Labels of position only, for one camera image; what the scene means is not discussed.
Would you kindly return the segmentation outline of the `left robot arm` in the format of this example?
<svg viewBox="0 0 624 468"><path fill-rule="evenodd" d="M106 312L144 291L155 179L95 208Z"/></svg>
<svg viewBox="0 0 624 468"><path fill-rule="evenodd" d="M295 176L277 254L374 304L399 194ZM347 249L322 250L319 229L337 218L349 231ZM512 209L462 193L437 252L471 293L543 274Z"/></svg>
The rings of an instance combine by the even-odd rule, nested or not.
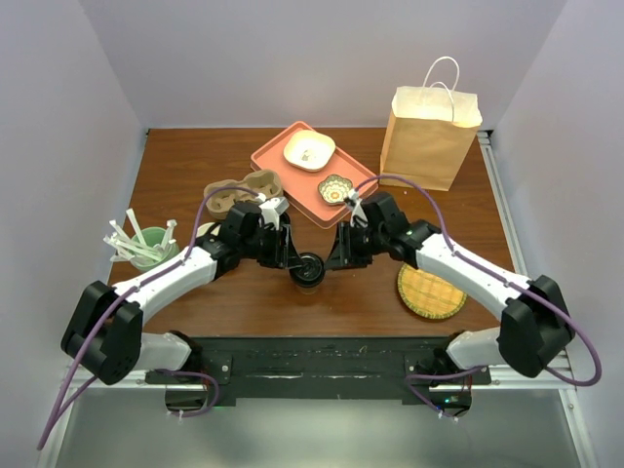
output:
<svg viewBox="0 0 624 468"><path fill-rule="evenodd" d="M88 285L76 306L61 350L101 382L112 385L131 371L168 370L180 382L202 370L197 344L180 332L147 333L145 325L185 294L253 259L266 268L297 269L289 202L238 202L217 231L207 231L172 259L131 280Z"/></svg>

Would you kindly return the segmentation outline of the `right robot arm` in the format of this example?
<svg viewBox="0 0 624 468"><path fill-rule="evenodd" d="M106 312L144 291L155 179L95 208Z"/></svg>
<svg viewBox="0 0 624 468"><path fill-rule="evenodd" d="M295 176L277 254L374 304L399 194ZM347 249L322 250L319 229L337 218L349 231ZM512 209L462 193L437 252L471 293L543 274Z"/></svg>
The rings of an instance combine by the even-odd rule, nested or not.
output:
<svg viewBox="0 0 624 468"><path fill-rule="evenodd" d="M460 331L448 338L432 365L442 381L454 383L472 368L501 364L536 377L573 339L553 280L530 280L499 268L446 239L439 227L408 221L387 192L363 200L350 190L344 202L352 215L336 227L326 269L365 268L376 255L388 254L450 283L498 320L496 328Z"/></svg>

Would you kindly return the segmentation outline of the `black cup lid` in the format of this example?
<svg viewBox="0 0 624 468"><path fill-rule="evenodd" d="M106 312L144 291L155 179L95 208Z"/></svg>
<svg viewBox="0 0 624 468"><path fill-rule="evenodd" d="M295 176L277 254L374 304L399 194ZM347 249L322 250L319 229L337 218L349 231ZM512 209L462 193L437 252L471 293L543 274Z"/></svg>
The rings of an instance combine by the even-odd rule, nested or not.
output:
<svg viewBox="0 0 624 468"><path fill-rule="evenodd" d="M301 274L301 279L293 279L295 282L323 282L325 278L325 267L323 260L315 253L302 253L301 258L305 261L305 270Z"/></svg>

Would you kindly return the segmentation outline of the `single brown paper cup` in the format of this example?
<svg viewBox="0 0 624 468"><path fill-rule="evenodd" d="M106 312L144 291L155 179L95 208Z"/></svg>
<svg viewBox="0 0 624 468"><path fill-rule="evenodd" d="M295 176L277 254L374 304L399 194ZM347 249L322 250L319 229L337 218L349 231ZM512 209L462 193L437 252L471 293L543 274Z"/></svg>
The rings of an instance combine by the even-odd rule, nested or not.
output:
<svg viewBox="0 0 624 468"><path fill-rule="evenodd" d="M321 286L321 282L295 282L297 290L303 294L313 294Z"/></svg>

